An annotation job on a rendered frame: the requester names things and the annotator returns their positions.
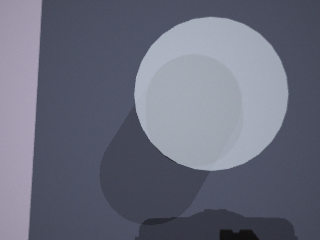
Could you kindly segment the dark grey flat mat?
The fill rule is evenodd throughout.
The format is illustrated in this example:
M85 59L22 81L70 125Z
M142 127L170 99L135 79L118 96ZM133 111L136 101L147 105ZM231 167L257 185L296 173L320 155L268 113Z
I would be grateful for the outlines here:
M259 155L203 171L162 154L135 108L151 45L201 17L241 22L288 81ZM320 0L42 0L28 240L320 240Z

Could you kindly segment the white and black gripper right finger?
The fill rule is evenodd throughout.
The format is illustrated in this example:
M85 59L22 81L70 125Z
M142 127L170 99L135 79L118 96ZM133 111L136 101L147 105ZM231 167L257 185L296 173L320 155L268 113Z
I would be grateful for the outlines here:
M252 230L240 230L237 235L241 240L259 240Z

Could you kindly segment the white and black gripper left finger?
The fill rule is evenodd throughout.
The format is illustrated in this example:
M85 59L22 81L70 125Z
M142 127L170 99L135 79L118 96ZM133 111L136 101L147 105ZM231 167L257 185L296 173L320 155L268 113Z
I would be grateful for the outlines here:
M220 230L220 240L241 240L232 230Z

